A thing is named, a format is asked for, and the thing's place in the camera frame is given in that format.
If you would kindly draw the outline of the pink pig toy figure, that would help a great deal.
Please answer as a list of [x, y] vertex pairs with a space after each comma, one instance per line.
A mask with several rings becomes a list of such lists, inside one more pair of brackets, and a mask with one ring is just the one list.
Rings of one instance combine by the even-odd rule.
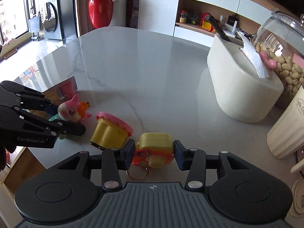
[[81, 136], [86, 132], [85, 122], [92, 114], [87, 111], [90, 107], [88, 101], [79, 101], [78, 94], [58, 106], [57, 114], [49, 121], [59, 121], [64, 128], [61, 130], [59, 139], [65, 139], [68, 135]]

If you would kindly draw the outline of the yellow pink cupcake toy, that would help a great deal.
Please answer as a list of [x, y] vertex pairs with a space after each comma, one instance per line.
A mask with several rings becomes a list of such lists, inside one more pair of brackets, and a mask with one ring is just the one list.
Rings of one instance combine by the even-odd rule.
[[114, 115], [98, 112], [95, 119], [97, 125], [90, 139], [90, 144], [100, 150], [120, 149], [126, 140], [133, 135], [133, 128]]

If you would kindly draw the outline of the yellow orange camera keychain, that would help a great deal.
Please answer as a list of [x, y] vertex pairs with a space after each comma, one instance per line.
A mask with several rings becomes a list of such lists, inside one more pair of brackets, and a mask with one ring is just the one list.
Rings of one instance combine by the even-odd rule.
[[[147, 132], [140, 135], [135, 145], [135, 152], [131, 166], [126, 174], [135, 181], [143, 181], [149, 175], [149, 170], [163, 168], [169, 165], [174, 159], [174, 145], [172, 136], [168, 133]], [[131, 175], [130, 169], [140, 167], [145, 169], [146, 174], [142, 178]]]

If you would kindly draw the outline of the open wooden drawer box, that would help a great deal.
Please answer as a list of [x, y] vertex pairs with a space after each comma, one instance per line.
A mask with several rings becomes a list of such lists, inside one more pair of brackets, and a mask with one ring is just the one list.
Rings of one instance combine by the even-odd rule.
[[[43, 92], [43, 94], [45, 95], [45, 98], [51, 100], [57, 106], [67, 100], [67, 97], [60, 98], [59, 93], [56, 89], [48, 89], [47, 91]], [[29, 110], [28, 112], [45, 118], [46, 120], [55, 115], [49, 115], [44, 111]], [[4, 172], [4, 176], [1, 177], [1, 183], [4, 184], [11, 192], [16, 192], [17, 188], [25, 180], [45, 170], [45, 167], [30, 152], [30, 149], [30, 147], [17, 146], [16, 150], [13, 153], [6, 153], [7, 163], [6, 167], [1, 170]]]

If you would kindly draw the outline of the washing machine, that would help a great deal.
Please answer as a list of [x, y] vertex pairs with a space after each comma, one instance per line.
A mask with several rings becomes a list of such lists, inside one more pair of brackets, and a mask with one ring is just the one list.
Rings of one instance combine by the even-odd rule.
[[40, 15], [45, 38], [63, 40], [60, 0], [42, 0]]

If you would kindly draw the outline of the cream tumbler cup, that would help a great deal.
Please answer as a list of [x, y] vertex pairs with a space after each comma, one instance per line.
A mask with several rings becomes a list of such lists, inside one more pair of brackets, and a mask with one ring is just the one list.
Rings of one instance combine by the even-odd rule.
[[271, 154], [283, 159], [303, 146], [304, 97], [301, 86], [266, 137]]

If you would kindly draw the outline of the white tissue box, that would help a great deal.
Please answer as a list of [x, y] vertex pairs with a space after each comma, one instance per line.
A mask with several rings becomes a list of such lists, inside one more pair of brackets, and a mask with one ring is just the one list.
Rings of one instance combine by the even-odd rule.
[[267, 71], [267, 78], [259, 78], [241, 51], [243, 42], [236, 38], [229, 40], [216, 34], [207, 56], [217, 103], [235, 120], [260, 122], [282, 94], [283, 84], [272, 70]]

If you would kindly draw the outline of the spice jar on shelf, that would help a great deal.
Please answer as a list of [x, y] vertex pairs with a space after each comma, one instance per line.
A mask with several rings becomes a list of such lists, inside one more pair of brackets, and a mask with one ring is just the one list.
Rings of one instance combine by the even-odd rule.
[[180, 16], [179, 16], [179, 23], [185, 24], [187, 22], [187, 11], [181, 10]]

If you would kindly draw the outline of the glass jar of peanuts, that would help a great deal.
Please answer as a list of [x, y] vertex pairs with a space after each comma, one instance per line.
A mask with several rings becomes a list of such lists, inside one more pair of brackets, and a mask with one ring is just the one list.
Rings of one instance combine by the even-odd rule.
[[286, 109], [303, 85], [303, 20], [275, 11], [260, 26], [252, 40], [258, 52], [266, 52], [277, 63], [276, 75], [284, 91], [276, 106]]

